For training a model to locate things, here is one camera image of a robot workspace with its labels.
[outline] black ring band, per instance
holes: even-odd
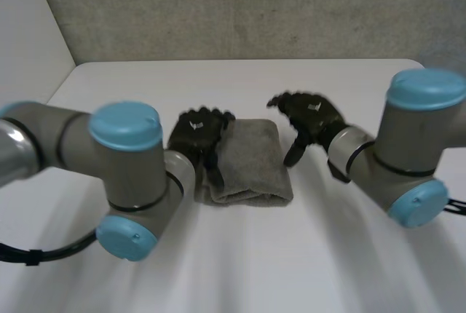
[[[176,186],[180,189],[181,191],[181,195],[184,196],[184,190],[183,190],[183,186],[181,185],[181,182],[174,176],[174,174],[172,173],[169,173],[168,171],[165,171],[165,174],[167,175],[167,177],[169,177],[173,182],[175,182]],[[112,203],[110,200],[108,200],[108,203],[110,204],[110,206],[112,208],[114,208],[115,210],[118,210],[118,211],[121,211],[122,213],[135,213],[137,211],[143,211],[143,210],[147,210],[155,205],[157,205],[161,200],[163,199],[163,196],[153,202],[150,202],[148,204],[145,204],[143,206],[137,206],[137,207],[122,207],[122,206],[118,206],[118,205],[115,205],[114,203]]]
[[[409,177],[429,177],[435,173],[435,169],[428,170],[428,171],[409,171],[409,170],[402,170],[391,165],[388,165],[386,162],[383,162],[377,155],[374,153],[374,160],[380,166],[384,167],[385,169],[389,170],[392,173],[396,173],[398,175],[409,176]]]
[[[352,152],[352,154],[349,157],[348,162],[347,162],[347,175],[350,174],[351,165],[355,161],[355,159],[359,155],[359,153],[361,151],[363,151],[364,149],[366,149],[367,147],[373,146],[374,143],[375,143],[375,141],[373,141],[373,140],[371,140],[369,142],[366,142],[366,143],[362,144],[361,146],[359,146],[358,149],[356,149],[355,151]]]

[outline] gray towel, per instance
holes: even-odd
[[[218,147],[223,191],[203,176],[195,199],[209,205],[284,206],[293,199],[277,125],[266,119],[231,122]]]

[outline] table surface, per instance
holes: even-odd
[[[411,60],[219,60],[89,63],[50,104],[84,111],[115,100],[155,107],[167,140],[178,114],[218,106],[277,123],[285,152],[295,132],[266,102],[284,90],[321,92],[376,134],[390,79]],[[463,198],[463,150],[446,151],[437,176]],[[420,229],[392,222],[350,184],[335,181],[309,148],[290,170],[287,207],[211,207],[186,198],[156,250],[140,263],[98,243],[62,261],[0,264],[0,312],[463,312],[466,219],[444,214]],[[53,249],[107,211],[102,183],[49,169],[0,191],[0,237]]]

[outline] gray wall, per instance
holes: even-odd
[[[77,63],[206,58],[422,60],[466,50],[466,0],[48,2]]]

